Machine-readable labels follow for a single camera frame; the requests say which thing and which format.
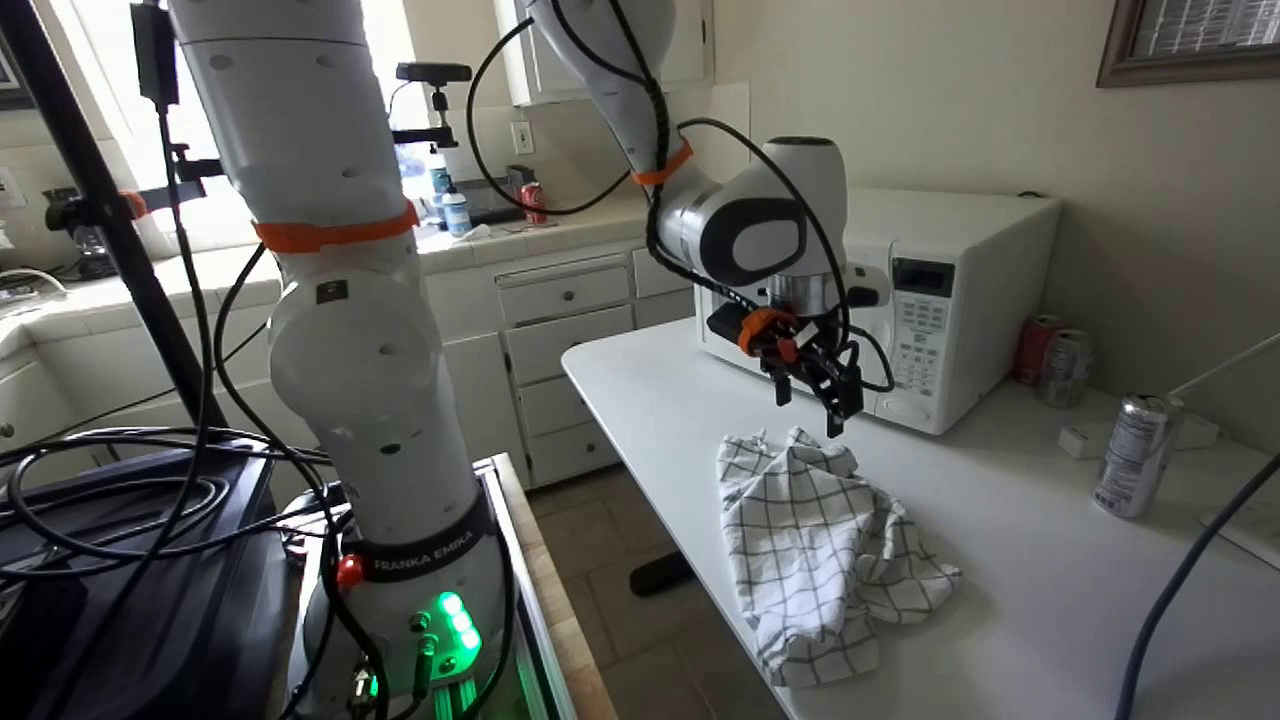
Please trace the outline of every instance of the white table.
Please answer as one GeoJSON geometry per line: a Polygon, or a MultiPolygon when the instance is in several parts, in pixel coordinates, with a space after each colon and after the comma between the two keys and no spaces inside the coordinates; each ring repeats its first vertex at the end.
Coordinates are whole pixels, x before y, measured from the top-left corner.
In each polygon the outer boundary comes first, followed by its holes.
{"type": "MultiPolygon", "coordinates": [[[[694,348],[694,320],[572,348],[563,368],[701,583],[749,644],[721,540],[726,438],[824,434],[812,400],[773,407],[773,387],[694,348]]],[[[1238,494],[1260,454],[1181,454],[1143,526],[1090,499],[1096,465],[1055,454],[1070,421],[1026,387],[988,395],[949,440],[854,421],[866,481],[899,497],[966,567],[959,597],[923,627],[890,634],[879,674],[818,691],[776,691],[792,716],[1112,716],[1138,625],[1186,555],[1199,518],[1238,494]]],[[[1280,572],[1217,545],[1156,634],[1141,716],[1280,716],[1280,572]]]]}

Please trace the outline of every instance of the picture frame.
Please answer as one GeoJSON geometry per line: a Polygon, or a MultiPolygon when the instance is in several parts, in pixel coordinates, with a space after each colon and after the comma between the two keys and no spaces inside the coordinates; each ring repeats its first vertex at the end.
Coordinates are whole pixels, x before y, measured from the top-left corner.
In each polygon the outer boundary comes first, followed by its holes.
{"type": "Polygon", "coordinates": [[[1278,23],[1280,4],[1267,0],[1116,0],[1096,83],[1128,90],[1280,77],[1278,23]],[[1239,36],[1239,30],[1258,31],[1258,23],[1267,30],[1266,42],[1226,42],[1239,36]]]}
{"type": "Polygon", "coordinates": [[[17,60],[0,36],[0,111],[12,111],[12,109],[35,109],[35,103],[31,103],[23,77],[17,73],[17,60]]]}

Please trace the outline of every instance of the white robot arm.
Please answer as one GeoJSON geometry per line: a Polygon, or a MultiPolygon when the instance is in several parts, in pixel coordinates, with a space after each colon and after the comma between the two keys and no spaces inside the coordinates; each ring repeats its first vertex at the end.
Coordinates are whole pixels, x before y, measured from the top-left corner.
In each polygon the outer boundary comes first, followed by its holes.
{"type": "MultiPolygon", "coordinates": [[[[483,681],[506,619],[506,555],[462,440],[447,368],[426,305],[411,210],[401,191],[361,4],[352,0],[169,0],[228,182],[271,247],[284,295],[271,312],[271,386],[337,465],[361,540],[345,545],[341,606],[361,634],[320,655],[305,716],[345,716],[352,677],[378,655],[378,709],[421,705],[483,681]],[[479,627],[464,654],[434,649],[434,607],[479,627]]],[[[730,299],[712,323],[802,378],[835,421],[862,407],[840,365],[846,164],[828,140],[776,140],[773,164],[712,185],[683,164],[647,60],[668,0],[533,0],[539,31],[586,77],[600,117],[647,188],[654,247],[730,299]]]]}

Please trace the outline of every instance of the white cloth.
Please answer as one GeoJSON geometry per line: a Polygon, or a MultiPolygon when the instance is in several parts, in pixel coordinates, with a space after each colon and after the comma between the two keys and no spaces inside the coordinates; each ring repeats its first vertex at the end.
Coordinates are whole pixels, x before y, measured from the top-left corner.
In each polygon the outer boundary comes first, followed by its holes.
{"type": "Polygon", "coordinates": [[[758,659],[773,686],[818,687],[879,666],[879,625],[923,625],[959,583],[909,512],[855,481],[847,448],[810,434],[721,444],[726,540],[758,659]]]}

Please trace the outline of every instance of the white microwave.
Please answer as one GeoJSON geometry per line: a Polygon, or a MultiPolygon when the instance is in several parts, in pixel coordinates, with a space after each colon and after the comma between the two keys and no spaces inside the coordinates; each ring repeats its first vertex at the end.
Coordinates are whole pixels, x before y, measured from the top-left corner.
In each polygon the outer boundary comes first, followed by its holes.
{"type": "MultiPolygon", "coordinates": [[[[1042,310],[1055,201],[854,188],[846,251],[847,284],[879,287],[878,310],[854,310],[895,372],[893,392],[866,392],[866,417],[945,438],[1013,368],[1017,338],[1042,310]]],[[[701,344],[752,368],[758,362],[701,329],[701,344]]],[[[862,342],[862,372],[883,382],[862,342]]]]}

